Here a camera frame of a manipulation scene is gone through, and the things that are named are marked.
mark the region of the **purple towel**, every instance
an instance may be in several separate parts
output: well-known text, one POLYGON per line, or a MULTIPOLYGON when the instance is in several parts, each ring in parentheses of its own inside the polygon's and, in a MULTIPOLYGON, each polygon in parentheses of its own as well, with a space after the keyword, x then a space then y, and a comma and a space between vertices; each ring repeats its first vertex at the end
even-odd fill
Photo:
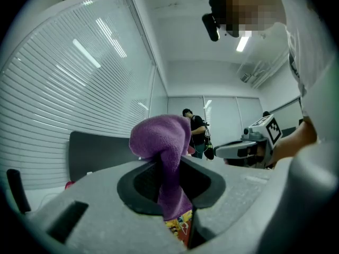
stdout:
POLYGON ((129 147, 135 155, 143 158, 161 156, 163 184, 158 204, 163 209, 165 221, 192 209, 179 182, 180 157, 187 154, 190 138, 190 121, 176 115, 151 117, 140 122, 131 132, 129 147))

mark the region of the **ceiling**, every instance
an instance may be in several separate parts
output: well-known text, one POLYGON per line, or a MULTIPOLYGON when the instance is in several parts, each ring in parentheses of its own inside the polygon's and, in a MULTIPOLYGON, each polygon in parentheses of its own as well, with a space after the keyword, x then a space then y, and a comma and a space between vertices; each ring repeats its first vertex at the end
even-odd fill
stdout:
POLYGON ((258 62, 272 65, 287 50, 287 36, 282 24, 264 32, 256 32, 243 52, 237 52, 239 40, 221 34, 218 42, 209 39, 201 21, 210 12, 208 0, 147 0, 152 18, 157 22, 157 35, 164 48, 165 59, 173 61, 223 61, 251 72, 258 62))

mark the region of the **white t-shirt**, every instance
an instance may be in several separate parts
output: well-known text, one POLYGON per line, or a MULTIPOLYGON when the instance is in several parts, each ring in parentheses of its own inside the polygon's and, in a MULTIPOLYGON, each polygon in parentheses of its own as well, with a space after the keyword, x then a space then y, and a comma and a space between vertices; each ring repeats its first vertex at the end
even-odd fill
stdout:
POLYGON ((291 71, 298 82, 301 96, 325 73, 325 68, 337 54, 332 37, 310 0, 282 0, 287 25, 287 37, 292 58, 291 71))

